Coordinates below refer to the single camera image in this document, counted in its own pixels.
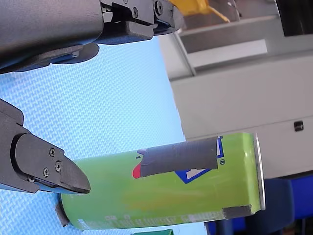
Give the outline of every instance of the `green object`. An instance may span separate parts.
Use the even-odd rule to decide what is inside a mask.
[[[197,165],[206,158],[213,169]],[[171,171],[176,166],[185,167],[182,162],[196,168]],[[61,198],[70,222],[82,230],[229,219],[265,207],[259,145],[251,134],[225,135],[76,163],[87,175],[91,191],[62,194]]]
[[[168,229],[164,231],[154,231],[154,232],[145,232],[145,233],[135,233],[133,235],[174,235],[173,230]]]

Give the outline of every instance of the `white drawer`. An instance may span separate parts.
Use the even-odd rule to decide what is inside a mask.
[[[294,131],[293,123],[297,120],[303,121],[303,131]],[[313,117],[297,120],[236,131],[258,134],[265,178],[313,170]]]

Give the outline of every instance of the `light blue surface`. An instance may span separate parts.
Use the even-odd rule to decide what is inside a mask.
[[[73,160],[184,140],[157,40],[100,46],[81,64],[0,75],[0,98],[23,111],[27,129]],[[81,234],[61,227],[56,201],[52,193],[0,190],[0,235]],[[175,235],[205,234],[202,223],[172,228]]]

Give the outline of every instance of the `blue logo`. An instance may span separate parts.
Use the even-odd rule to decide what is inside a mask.
[[[219,136],[216,142],[216,152],[217,158],[224,157],[223,146],[222,146],[222,138],[223,136]],[[180,177],[180,179],[185,183],[190,183],[191,181],[199,178],[205,173],[209,172],[211,169],[192,169],[192,170],[180,170],[175,171],[175,173]]]

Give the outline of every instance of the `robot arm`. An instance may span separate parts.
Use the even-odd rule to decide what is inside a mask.
[[[182,24],[167,0],[3,0],[0,74],[83,62],[97,44],[149,40]]]

